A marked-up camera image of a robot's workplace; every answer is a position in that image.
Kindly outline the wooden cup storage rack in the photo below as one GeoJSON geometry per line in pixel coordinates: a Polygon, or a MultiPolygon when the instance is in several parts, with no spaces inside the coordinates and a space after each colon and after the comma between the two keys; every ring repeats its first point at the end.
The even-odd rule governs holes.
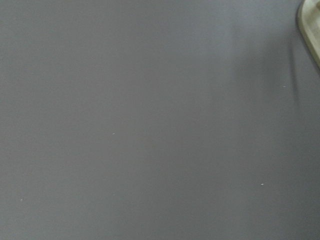
{"type": "Polygon", "coordinates": [[[320,68],[320,0],[301,2],[297,24],[315,64],[320,68]]]}

